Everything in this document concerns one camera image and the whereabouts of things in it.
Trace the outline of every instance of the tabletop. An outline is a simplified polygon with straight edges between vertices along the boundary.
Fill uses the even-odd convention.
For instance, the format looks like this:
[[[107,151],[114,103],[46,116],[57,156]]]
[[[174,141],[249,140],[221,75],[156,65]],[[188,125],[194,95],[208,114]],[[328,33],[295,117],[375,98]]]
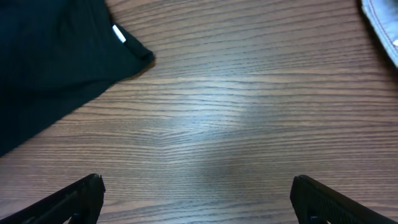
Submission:
[[[98,223],[297,223],[306,174],[398,221],[398,74],[357,1],[106,3],[156,66],[0,158],[0,218],[98,173]]]

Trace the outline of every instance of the folded cloth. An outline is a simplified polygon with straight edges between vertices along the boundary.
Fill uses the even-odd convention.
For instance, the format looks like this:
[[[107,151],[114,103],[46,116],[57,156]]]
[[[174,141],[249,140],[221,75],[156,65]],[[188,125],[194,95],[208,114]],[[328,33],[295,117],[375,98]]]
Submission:
[[[362,0],[362,8],[398,67],[398,0]]]
[[[103,0],[2,0],[0,34],[0,156],[154,61]]]

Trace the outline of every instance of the clothing tag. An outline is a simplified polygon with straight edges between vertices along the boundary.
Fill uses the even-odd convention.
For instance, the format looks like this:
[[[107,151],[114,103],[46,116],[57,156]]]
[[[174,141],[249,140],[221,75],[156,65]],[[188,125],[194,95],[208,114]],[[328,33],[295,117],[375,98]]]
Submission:
[[[124,38],[124,36],[123,36],[122,32],[120,32],[119,28],[118,28],[116,25],[113,25],[113,26],[112,26],[112,29],[113,29],[113,32],[114,32],[114,33],[117,35],[117,37],[119,38],[119,40],[120,40],[122,43],[125,43],[126,38]]]

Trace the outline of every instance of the dark cloth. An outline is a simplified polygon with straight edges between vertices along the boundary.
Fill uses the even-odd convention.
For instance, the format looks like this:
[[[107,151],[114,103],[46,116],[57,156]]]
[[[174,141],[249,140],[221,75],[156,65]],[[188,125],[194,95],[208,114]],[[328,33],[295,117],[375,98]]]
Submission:
[[[154,60],[103,0],[0,1],[0,156]]]

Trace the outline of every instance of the wood grain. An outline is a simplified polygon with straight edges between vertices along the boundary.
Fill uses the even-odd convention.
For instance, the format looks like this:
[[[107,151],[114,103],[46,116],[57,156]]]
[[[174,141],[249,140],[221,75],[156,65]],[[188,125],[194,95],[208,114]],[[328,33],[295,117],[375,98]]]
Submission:
[[[307,174],[398,220],[398,86],[344,0],[109,0],[157,65],[0,158],[0,218],[96,172],[100,223],[297,223]]]

